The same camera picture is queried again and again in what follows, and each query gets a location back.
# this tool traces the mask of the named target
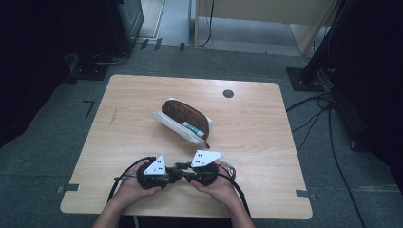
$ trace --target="cable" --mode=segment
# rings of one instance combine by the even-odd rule
[[[231,178],[228,178],[227,176],[225,176],[225,175],[223,175],[221,173],[219,173],[218,176],[227,179],[228,181],[230,181],[232,183],[232,185],[234,185],[235,189],[237,189],[238,194],[240,195],[240,200],[243,203],[243,207],[245,207],[245,210],[248,213],[249,218],[252,218],[251,213],[249,211],[248,203],[246,202],[245,194],[243,194],[242,190],[240,190],[240,186],[237,183],[235,183]]]
[[[333,74],[335,72],[333,70],[329,69],[329,68],[320,68],[318,73],[319,73],[319,78],[320,78],[321,82],[323,84],[325,84],[329,89],[332,89],[334,85],[331,82],[330,76],[328,75],[328,73]]]
[[[207,1],[204,1],[204,7],[205,7],[205,10],[207,11]],[[208,17],[205,17],[205,24],[208,26],[209,35],[211,36],[210,37],[210,40],[211,40],[210,46],[211,46],[211,45],[213,45],[213,36],[211,35],[213,31],[211,28],[211,22],[210,22],[210,24],[208,23]]]
[[[231,176],[231,173],[230,173],[224,166],[222,166],[221,163],[220,163],[220,164],[217,164],[217,166],[218,166],[218,167],[221,167],[221,168],[228,174],[228,176],[232,177],[232,176]]]
[[[355,211],[356,211],[356,213],[358,215],[359,221],[361,222],[362,227],[365,228],[366,226],[365,226],[365,223],[364,223],[364,219],[362,218],[361,213],[358,210],[358,206],[356,205],[355,198],[354,198],[353,193],[352,193],[352,191],[350,189],[349,183],[347,182],[346,178],[344,177],[343,172],[341,171],[341,168],[340,168],[340,165],[338,163],[337,156],[336,156],[335,145],[333,143],[332,109],[331,108],[329,108],[329,139],[330,139],[330,145],[332,147],[333,158],[335,159],[338,173],[340,174],[341,178],[343,179],[344,184],[346,185],[347,191],[348,191],[348,193],[350,195],[350,198],[352,199],[352,202],[353,202]]]
[[[149,46],[155,46],[155,44],[147,44],[146,45],[147,47],[149,47]],[[160,49],[163,49],[163,48],[179,48],[180,46],[175,46],[175,45],[160,45]],[[207,49],[207,47],[195,47],[195,46],[193,46],[193,45],[189,45],[189,46],[185,46],[186,48],[197,48],[197,49]]]
[[[358,218],[359,218],[359,221],[360,221],[360,223],[361,223],[361,226],[362,226],[363,228],[366,228],[365,223],[364,223],[364,219],[362,218],[361,213],[359,212],[358,206],[357,206],[357,204],[356,204],[356,201],[355,201],[355,198],[354,198],[354,196],[353,196],[353,193],[352,193],[352,191],[351,191],[351,189],[350,189],[349,183],[347,182],[347,180],[346,180],[346,178],[345,178],[343,172],[341,171],[340,164],[338,163],[338,159],[337,159],[336,151],[335,151],[335,145],[334,145],[334,141],[333,141],[333,129],[332,129],[332,106],[333,106],[334,100],[329,100],[329,98],[326,98],[325,95],[328,95],[328,93],[323,93],[323,94],[321,94],[321,95],[318,96],[318,97],[311,97],[311,98],[305,99],[304,101],[298,102],[298,103],[296,103],[296,104],[293,104],[292,106],[290,106],[289,108],[287,108],[287,111],[289,111],[289,110],[294,109],[295,107],[298,107],[298,106],[300,106],[300,105],[302,105],[302,104],[304,104],[304,103],[306,103],[306,102],[308,102],[308,101],[312,101],[312,100],[316,100],[316,101],[317,101],[317,105],[319,105],[319,107],[321,108],[320,112],[317,113],[314,117],[312,117],[312,118],[309,120],[309,122],[310,122],[313,118],[315,118],[314,122],[311,124],[311,126],[310,126],[310,128],[309,128],[309,130],[308,130],[308,133],[307,133],[306,136],[305,136],[304,142],[303,142],[302,145],[297,149],[297,151],[299,151],[299,149],[305,144],[306,139],[307,139],[307,137],[308,137],[308,135],[309,135],[309,132],[311,131],[311,128],[314,126],[315,122],[317,121],[317,118],[319,117],[319,115],[320,115],[321,113],[323,113],[323,111],[328,110],[328,113],[329,113],[329,115],[328,115],[328,122],[329,122],[329,139],[330,139],[330,144],[331,144],[331,148],[332,148],[332,154],[333,154],[333,157],[334,157],[334,160],[335,160],[335,163],[336,163],[336,167],[337,167],[338,173],[340,174],[340,176],[341,176],[341,178],[343,179],[343,182],[344,182],[344,184],[345,184],[345,186],[346,186],[346,188],[347,188],[347,191],[348,191],[348,193],[349,193],[350,199],[351,199],[352,202],[353,202],[353,205],[354,205],[355,211],[356,211],[356,213],[357,213],[357,215],[358,215]],[[326,101],[326,102],[328,102],[328,104],[327,104],[325,107],[323,107],[323,106],[321,106],[321,105],[319,104],[319,101]],[[295,129],[295,130],[293,130],[293,131],[297,131],[297,130],[301,129],[302,127],[306,126],[308,123],[306,123],[305,125],[303,125],[303,126],[301,126],[301,127],[298,127],[297,129]]]
[[[144,160],[150,160],[150,159],[152,159],[152,158],[151,158],[151,157],[147,157],[147,158],[143,158],[143,159],[140,159],[140,160],[138,160],[138,161],[132,163],[132,164],[131,164],[130,166],[128,166],[128,168],[121,174],[121,176],[120,176],[119,178],[115,178],[115,183],[113,184],[112,188],[110,189],[110,192],[109,192],[109,196],[108,196],[108,198],[107,198],[107,201],[110,201],[110,199],[112,199],[113,195],[115,194],[115,190],[116,190],[116,188],[118,187],[119,181],[122,180],[122,178],[124,177],[124,175],[125,175],[131,168],[133,168],[134,165],[136,165],[136,164],[138,164],[139,162],[142,162],[142,161],[144,161]]]
[[[320,94],[320,95],[317,96],[317,97],[310,97],[310,98],[307,98],[307,99],[305,99],[305,100],[303,100],[303,101],[301,101],[301,102],[298,102],[298,103],[296,103],[296,104],[293,104],[293,105],[291,105],[289,108],[286,109],[287,112],[288,112],[288,111],[291,111],[291,110],[293,110],[294,108],[296,108],[296,107],[298,107],[298,106],[300,106],[300,105],[302,105],[302,104],[304,104],[304,103],[306,103],[306,102],[308,102],[308,101],[317,101],[317,106],[319,106],[319,107],[321,108],[321,110],[320,110],[316,115],[314,115],[313,117],[311,117],[311,119],[310,119],[307,123],[305,123],[304,125],[299,126],[299,127],[297,127],[296,129],[293,129],[293,130],[292,130],[293,132],[294,132],[294,131],[298,131],[298,130],[300,130],[301,128],[307,126],[307,125],[311,122],[311,120],[314,120],[314,121],[312,122],[312,124],[310,125],[310,127],[309,127],[309,129],[308,129],[308,132],[306,133],[305,138],[304,138],[302,144],[298,147],[297,151],[299,151],[299,149],[302,148],[302,146],[306,143],[306,140],[308,139],[308,136],[309,136],[309,134],[311,133],[311,129],[312,129],[312,127],[314,127],[314,124],[317,122],[317,119],[319,118],[320,114],[322,114],[326,109],[329,109],[329,108],[331,107],[331,105],[332,105],[332,103],[333,103],[333,100],[329,100],[329,99],[331,99],[331,98],[326,97],[326,96],[330,96],[330,95],[331,95],[330,93],[322,93],[322,94]],[[325,101],[325,102],[327,103],[327,105],[322,106],[322,105],[320,104],[320,101]]]
[[[209,27],[209,30],[210,30],[210,34],[208,35],[208,38],[207,38],[207,40],[205,41],[205,43],[202,44],[202,45],[200,45],[200,46],[196,46],[196,48],[202,48],[202,47],[204,47],[204,46],[210,41],[210,39],[211,39],[211,24],[212,24],[212,21],[213,21],[213,11],[214,11],[214,0],[213,0],[213,3],[211,4],[210,25],[207,24],[207,26]]]
[[[94,56],[92,56],[92,58],[95,59],[98,56],[100,56],[100,55],[94,55]],[[99,63],[99,62],[97,62],[96,64],[97,65],[117,65],[117,64],[123,62],[127,58],[127,56],[128,56],[128,54],[126,54],[125,57],[123,59],[119,60],[118,62],[111,62],[111,63],[102,63],[102,62]]]

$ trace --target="white triangular plate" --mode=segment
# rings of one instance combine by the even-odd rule
[[[148,168],[144,170],[145,175],[162,175],[165,174],[165,158],[163,155],[158,157]]]
[[[221,158],[224,153],[208,150],[197,150],[195,157],[193,158],[192,167],[203,167],[207,164]]]

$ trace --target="wire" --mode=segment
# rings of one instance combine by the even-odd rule
[[[95,58],[97,58],[98,56],[100,56],[100,55],[94,55],[92,58],[95,59]],[[97,64],[97,65],[117,65],[117,64],[123,62],[123,61],[127,58],[127,56],[128,56],[128,54],[126,54],[125,57],[124,57],[123,59],[119,60],[118,62],[111,62],[111,63],[97,62],[96,64]]]
[[[110,192],[109,192],[109,196],[108,196],[108,198],[107,198],[107,201],[110,201],[110,199],[112,199],[113,195],[115,194],[115,190],[116,190],[116,188],[118,187],[119,181],[121,181],[121,180],[124,178],[124,175],[125,175],[131,168],[133,168],[134,165],[136,165],[136,164],[138,164],[138,163],[140,163],[140,162],[142,162],[142,161],[144,161],[144,160],[152,160],[152,159],[153,159],[153,158],[151,158],[151,157],[147,157],[147,158],[143,158],[143,159],[140,159],[140,160],[138,160],[138,161],[132,163],[132,164],[131,164],[130,166],[128,166],[128,168],[121,174],[121,176],[120,176],[119,178],[115,178],[115,183],[113,184],[112,188],[110,189]]]
[[[248,213],[249,218],[252,218],[251,213],[249,211],[248,203],[246,202],[245,194],[243,194],[242,190],[240,190],[240,186],[237,183],[235,183],[231,178],[228,178],[227,176],[225,176],[225,175],[223,175],[221,173],[219,173],[218,176],[229,180],[232,183],[232,185],[234,185],[235,189],[237,189],[238,194],[240,195],[240,200],[243,203],[243,207],[245,208],[246,212]]]
[[[155,46],[155,44],[147,44],[147,47],[149,46]],[[180,46],[175,46],[175,45],[160,45],[160,49],[163,48],[179,48]],[[195,47],[195,46],[185,46],[186,48],[197,48],[197,49],[207,49],[207,47]]]
[[[133,175],[134,173],[135,173],[134,171],[131,171],[131,172],[124,174],[122,176],[122,178],[120,179],[120,181],[123,181],[126,178],[137,178],[137,176]]]
[[[309,133],[310,133],[312,127],[314,126],[315,122],[317,121],[317,118],[319,117],[319,115],[320,115],[321,113],[323,113],[325,110],[328,110],[328,113],[329,113],[329,115],[328,115],[328,122],[329,122],[329,139],[330,139],[330,144],[331,144],[331,148],[332,148],[332,154],[333,154],[333,157],[334,157],[334,160],[335,160],[335,163],[336,163],[336,167],[337,167],[338,173],[340,174],[340,176],[341,176],[341,178],[343,179],[343,182],[344,182],[344,184],[345,184],[345,186],[346,186],[346,188],[347,188],[347,191],[348,191],[348,193],[349,193],[350,199],[351,199],[352,202],[353,202],[355,211],[356,211],[356,213],[357,213],[357,215],[358,215],[359,221],[361,222],[361,226],[362,226],[363,228],[366,228],[364,219],[362,218],[361,213],[359,212],[358,206],[357,206],[357,204],[356,204],[356,201],[355,201],[355,198],[354,198],[354,196],[353,196],[353,193],[352,193],[352,191],[351,191],[351,189],[350,189],[349,183],[347,182],[347,180],[346,180],[346,178],[345,178],[345,176],[344,176],[344,174],[343,174],[343,172],[342,172],[342,170],[341,170],[340,164],[338,163],[338,158],[337,158],[337,156],[336,156],[335,145],[334,145],[334,141],[333,141],[333,129],[332,129],[332,106],[333,106],[333,104],[334,104],[334,100],[333,100],[333,99],[330,100],[330,98],[325,97],[326,95],[329,95],[329,93],[323,93],[323,94],[321,94],[320,96],[311,97],[311,98],[305,99],[305,100],[303,100],[303,101],[301,101],[301,102],[298,102],[298,103],[296,103],[296,104],[293,104],[292,106],[290,106],[289,108],[287,108],[287,112],[288,112],[288,111],[290,111],[290,110],[292,110],[292,109],[294,109],[294,108],[296,108],[296,107],[298,107],[298,106],[300,106],[300,105],[302,105],[302,104],[304,104],[304,103],[306,103],[306,102],[308,102],[308,101],[312,101],[312,100],[316,100],[316,101],[317,101],[317,105],[319,105],[319,107],[321,108],[320,112],[317,113],[314,117],[312,117],[312,118],[309,120],[309,122],[310,122],[313,118],[315,118],[314,122],[313,122],[313,123],[311,124],[311,126],[309,127],[309,130],[308,130],[308,133],[307,133],[306,136],[305,136],[304,142],[303,142],[302,145],[297,149],[297,151],[299,151],[299,149],[305,144],[306,139],[307,139],[307,137],[308,137],[308,135],[309,135]],[[320,105],[320,101],[326,101],[328,104],[327,104],[325,107],[323,107],[322,105]],[[293,130],[293,131],[297,131],[297,130],[301,129],[302,127],[306,126],[308,123],[306,123],[305,125],[303,125],[303,126],[297,128],[297,129],[295,129],[295,130]]]
[[[357,215],[358,215],[359,221],[361,222],[362,227],[365,228],[366,226],[365,226],[365,223],[364,223],[364,219],[362,218],[361,213],[360,213],[359,210],[358,210],[358,206],[356,205],[355,198],[354,198],[353,193],[352,193],[352,191],[351,191],[351,189],[350,189],[349,183],[347,182],[346,178],[344,177],[343,172],[341,171],[341,168],[340,168],[340,165],[339,165],[339,163],[338,163],[337,156],[336,156],[335,145],[334,145],[334,143],[333,143],[332,109],[331,109],[331,108],[329,108],[329,119],[328,119],[328,120],[329,120],[329,139],[330,139],[330,145],[331,145],[331,147],[332,147],[333,158],[335,159],[338,173],[340,174],[341,178],[343,179],[344,184],[346,185],[347,191],[348,191],[348,193],[349,193],[349,195],[350,195],[350,198],[351,198],[351,200],[352,200],[352,202],[353,202],[353,205],[354,205],[355,211],[356,211],[356,213],[357,213]]]
[[[301,128],[307,126],[312,120],[314,120],[314,121],[312,122],[312,124],[310,125],[310,127],[308,128],[308,132],[306,133],[305,138],[304,138],[302,144],[298,147],[297,151],[299,151],[299,149],[302,148],[302,146],[306,143],[306,140],[308,139],[308,136],[309,136],[309,134],[311,133],[311,129],[312,129],[312,127],[314,127],[314,125],[315,125],[315,123],[317,122],[317,119],[319,118],[320,114],[322,114],[326,109],[329,109],[329,108],[331,107],[331,105],[332,105],[332,103],[333,103],[333,100],[331,100],[331,97],[329,98],[329,97],[327,97],[327,96],[331,96],[331,94],[330,94],[330,93],[322,93],[322,94],[320,94],[320,95],[317,96],[317,97],[310,97],[310,98],[307,98],[307,99],[305,99],[305,100],[303,100],[303,101],[301,101],[301,102],[298,102],[298,103],[296,103],[296,104],[293,104],[293,105],[291,105],[289,108],[287,108],[286,111],[288,112],[288,111],[291,111],[291,110],[293,110],[294,108],[296,108],[296,107],[298,107],[298,106],[300,106],[300,105],[302,105],[302,104],[304,104],[304,103],[306,103],[306,102],[308,102],[308,101],[317,101],[317,106],[319,106],[319,107],[321,108],[321,110],[320,110],[316,115],[314,115],[313,117],[311,117],[311,119],[310,119],[307,123],[305,123],[304,125],[299,126],[299,127],[297,127],[296,129],[293,129],[293,130],[292,130],[293,132],[298,131],[298,130],[300,130]],[[323,106],[323,105],[320,103],[321,101],[326,102],[327,105]]]
[[[318,73],[319,73],[319,78],[320,78],[321,82],[323,84],[325,84],[329,89],[332,89],[334,85],[330,80],[329,73],[333,74],[335,72],[329,68],[320,68]]]
[[[308,132],[305,135],[305,139],[303,140],[302,144],[299,146],[299,148],[297,149],[297,151],[300,150],[300,148],[302,148],[302,146],[306,143],[306,140],[308,139],[309,133],[311,132],[312,127],[315,125],[315,123],[317,122],[317,119],[319,118],[320,114],[322,114],[326,109],[322,109],[319,113],[316,114],[316,118],[314,120],[314,122],[311,124],[311,126],[308,129]]]
[[[205,43],[202,44],[202,45],[200,45],[200,46],[196,46],[196,48],[202,48],[202,47],[204,47],[204,46],[210,41],[210,39],[211,39],[211,24],[212,24],[212,21],[213,21],[213,12],[214,12],[214,0],[213,0],[213,3],[211,4],[210,24],[207,24],[207,26],[209,27],[209,30],[210,30],[210,34],[208,35],[208,38],[207,38],[207,40],[205,41]]]
[[[237,170],[234,168],[234,166],[226,161],[222,161],[220,164],[217,164],[217,166],[221,167],[228,174],[232,181],[235,180]]]

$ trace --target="gray carpet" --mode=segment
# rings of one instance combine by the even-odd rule
[[[285,68],[305,67],[307,58],[230,52],[187,47],[152,46],[110,66],[101,82],[62,84],[37,114],[29,129],[0,150],[0,227],[90,227],[96,215],[67,215],[60,211],[63,195],[56,187],[68,183],[98,105],[113,74],[221,79],[279,84],[285,106],[317,92],[295,92]],[[89,113],[89,103],[95,106]],[[305,124],[319,107],[315,102],[288,113],[291,127]],[[371,153],[354,152],[339,112],[332,110],[336,157],[352,190],[366,227],[401,227],[403,197],[389,167]],[[294,132],[296,147],[308,127]],[[309,220],[255,219],[257,227],[360,227],[333,157],[328,113],[324,112],[298,151],[314,215]]]

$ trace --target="person's left hand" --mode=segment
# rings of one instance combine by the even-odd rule
[[[141,161],[136,164],[130,171],[133,172],[133,176],[136,176],[136,172],[140,166],[150,162],[149,160]],[[137,178],[127,177],[121,183],[118,191],[115,193],[111,200],[114,200],[121,208],[126,208],[127,206],[133,204],[143,197],[150,197],[155,195],[157,192],[161,191],[161,187],[153,187],[150,189],[143,189],[138,183]]]

